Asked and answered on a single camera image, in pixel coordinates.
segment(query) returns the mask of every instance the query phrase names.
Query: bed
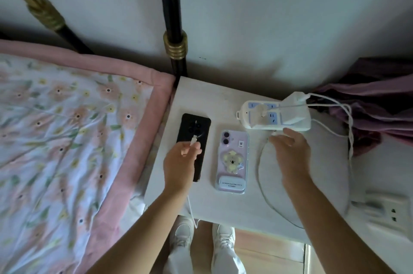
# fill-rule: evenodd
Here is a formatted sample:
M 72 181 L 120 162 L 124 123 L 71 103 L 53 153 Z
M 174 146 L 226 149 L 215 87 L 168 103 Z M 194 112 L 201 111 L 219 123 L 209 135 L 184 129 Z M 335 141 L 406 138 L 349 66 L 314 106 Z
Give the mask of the bed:
M 173 75 L 96 56 L 48 0 L 25 1 L 77 52 L 0 32 L 0 271 L 85 273 L 122 235 L 187 75 L 180 0 L 162 0 Z

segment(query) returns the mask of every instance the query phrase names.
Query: shoe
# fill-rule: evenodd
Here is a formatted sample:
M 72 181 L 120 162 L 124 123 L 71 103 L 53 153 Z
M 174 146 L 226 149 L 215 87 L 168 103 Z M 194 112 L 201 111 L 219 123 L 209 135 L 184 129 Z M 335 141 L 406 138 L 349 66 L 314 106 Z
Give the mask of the shoe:
M 178 215 L 169 234 L 169 247 L 173 251 L 176 247 L 191 247 L 194 238 L 194 222 L 187 217 Z
M 212 225 L 212 239 L 214 241 L 214 254 L 211 269 L 214 267 L 215 256 L 220 249 L 229 248 L 234 250 L 235 228 L 214 223 Z

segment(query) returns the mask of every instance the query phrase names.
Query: white wall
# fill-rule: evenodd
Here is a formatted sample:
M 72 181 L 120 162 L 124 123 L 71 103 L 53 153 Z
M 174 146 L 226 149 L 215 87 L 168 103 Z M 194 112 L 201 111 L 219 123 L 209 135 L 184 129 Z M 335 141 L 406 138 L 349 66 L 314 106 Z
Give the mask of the white wall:
M 359 190 L 395 193 L 410 197 L 413 212 L 413 147 L 385 137 L 381 145 L 353 159 Z M 413 243 L 372 231 L 365 215 L 350 209 L 347 221 L 360 237 L 397 273 L 410 274 L 413 269 Z
M 161 0 L 50 0 L 99 54 L 170 70 Z M 359 56 L 413 47 L 413 0 L 181 0 L 193 78 L 267 96 L 342 75 Z M 64 45 L 24 8 L 1 0 L 0 30 Z

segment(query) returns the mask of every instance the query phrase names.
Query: hand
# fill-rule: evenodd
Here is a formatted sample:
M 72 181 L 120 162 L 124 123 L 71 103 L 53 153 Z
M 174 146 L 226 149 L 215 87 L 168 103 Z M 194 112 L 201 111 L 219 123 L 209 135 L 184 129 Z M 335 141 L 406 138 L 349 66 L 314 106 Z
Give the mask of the hand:
M 277 135 L 268 139 L 276 148 L 283 183 L 294 182 L 302 178 L 311 179 L 311 148 L 306 139 L 302 134 L 289 128 L 284 128 L 283 132 L 287 136 Z
M 163 161 L 165 191 L 188 194 L 194 179 L 194 162 L 201 152 L 198 141 L 192 146 L 182 141 L 172 147 Z

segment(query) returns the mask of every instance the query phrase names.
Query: floral bedsheet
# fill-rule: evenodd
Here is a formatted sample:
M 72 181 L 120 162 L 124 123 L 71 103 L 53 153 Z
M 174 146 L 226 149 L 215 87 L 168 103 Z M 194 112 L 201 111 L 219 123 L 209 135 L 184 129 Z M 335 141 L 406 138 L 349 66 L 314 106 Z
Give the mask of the floral bedsheet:
M 152 89 L 0 54 L 0 272 L 75 271 Z

